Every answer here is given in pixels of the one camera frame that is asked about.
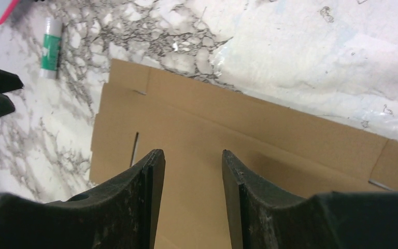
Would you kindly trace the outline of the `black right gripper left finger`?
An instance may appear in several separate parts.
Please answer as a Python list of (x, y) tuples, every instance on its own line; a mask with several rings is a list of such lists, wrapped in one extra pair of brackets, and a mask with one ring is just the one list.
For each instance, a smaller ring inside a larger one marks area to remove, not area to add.
[(0, 193), (0, 248), (153, 248), (164, 172), (164, 153), (154, 149), (67, 201)]

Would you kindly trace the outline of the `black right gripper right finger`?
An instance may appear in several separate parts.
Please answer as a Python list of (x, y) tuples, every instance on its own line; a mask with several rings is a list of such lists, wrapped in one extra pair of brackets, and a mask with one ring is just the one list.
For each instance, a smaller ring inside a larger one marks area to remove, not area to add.
[(398, 248), (398, 191), (292, 194), (231, 151), (222, 179), (232, 248)]

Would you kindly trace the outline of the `brown cardboard box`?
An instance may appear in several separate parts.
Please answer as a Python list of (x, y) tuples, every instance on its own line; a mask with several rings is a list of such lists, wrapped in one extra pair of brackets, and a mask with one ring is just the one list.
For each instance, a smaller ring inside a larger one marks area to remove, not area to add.
[(166, 167), (156, 248), (229, 248), (222, 152), (299, 196), (398, 190), (398, 141), (114, 59), (92, 136), (102, 183), (153, 149)]

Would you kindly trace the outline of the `green white glue stick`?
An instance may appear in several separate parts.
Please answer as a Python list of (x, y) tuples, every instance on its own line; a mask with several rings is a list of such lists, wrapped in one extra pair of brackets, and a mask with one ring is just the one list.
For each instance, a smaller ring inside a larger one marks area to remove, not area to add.
[(63, 23), (48, 17), (41, 48), (40, 76), (56, 79), (58, 73), (59, 52), (61, 49)]

